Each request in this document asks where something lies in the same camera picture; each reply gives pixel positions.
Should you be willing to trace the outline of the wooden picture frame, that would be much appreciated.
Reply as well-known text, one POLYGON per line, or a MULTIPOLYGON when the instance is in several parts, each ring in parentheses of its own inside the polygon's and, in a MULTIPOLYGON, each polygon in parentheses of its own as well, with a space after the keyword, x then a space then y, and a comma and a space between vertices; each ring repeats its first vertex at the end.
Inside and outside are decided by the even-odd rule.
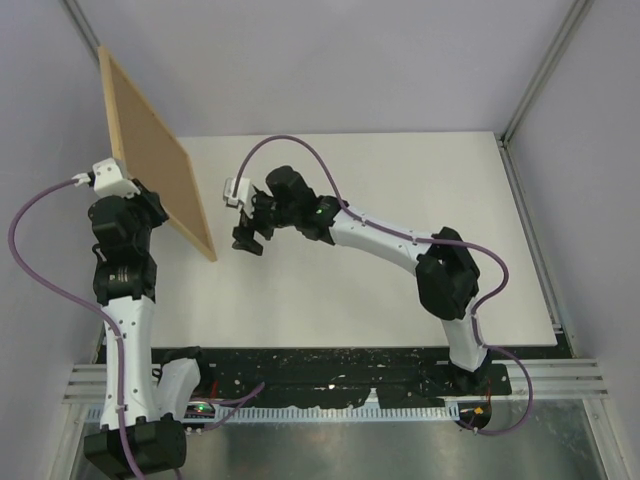
POLYGON ((171 225, 217 260, 191 158, 173 131, 104 46, 97 49, 113 156, 159 194, 171 225))

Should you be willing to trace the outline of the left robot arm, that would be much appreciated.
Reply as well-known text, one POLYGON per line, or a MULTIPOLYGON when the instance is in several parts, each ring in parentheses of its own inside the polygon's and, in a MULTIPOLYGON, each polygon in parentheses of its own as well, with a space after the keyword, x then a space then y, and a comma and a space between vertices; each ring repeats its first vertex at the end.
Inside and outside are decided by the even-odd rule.
POLYGON ((107 353, 100 430, 85 438, 83 453, 110 479, 177 470, 186 460, 187 405, 212 390, 214 375, 198 364, 194 350, 152 373, 157 266, 150 240, 168 215, 157 193, 127 180, 100 194, 88 216, 97 240, 93 289, 107 353))

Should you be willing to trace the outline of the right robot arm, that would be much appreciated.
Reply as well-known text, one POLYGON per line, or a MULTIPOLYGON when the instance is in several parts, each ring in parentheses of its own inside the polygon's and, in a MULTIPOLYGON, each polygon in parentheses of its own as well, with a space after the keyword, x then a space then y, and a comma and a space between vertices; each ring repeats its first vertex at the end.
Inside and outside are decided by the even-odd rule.
POLYGON ((336 197, 316 195, 289 166, 270 172, 266 185, 262 191, 245 177, 226 180, 225 205, 240 213, 234 249, 260 256, 257 235, 269 240, 278 229, 294 228, 311 241, 354 248, 402 268, 415 277, 421 306, 442 322, 451 383, 465 394, 488 386, 491 355, 472 315, 480 270, 457 231, 444 227, 420 243, 408 230, 351 215, 336 197))

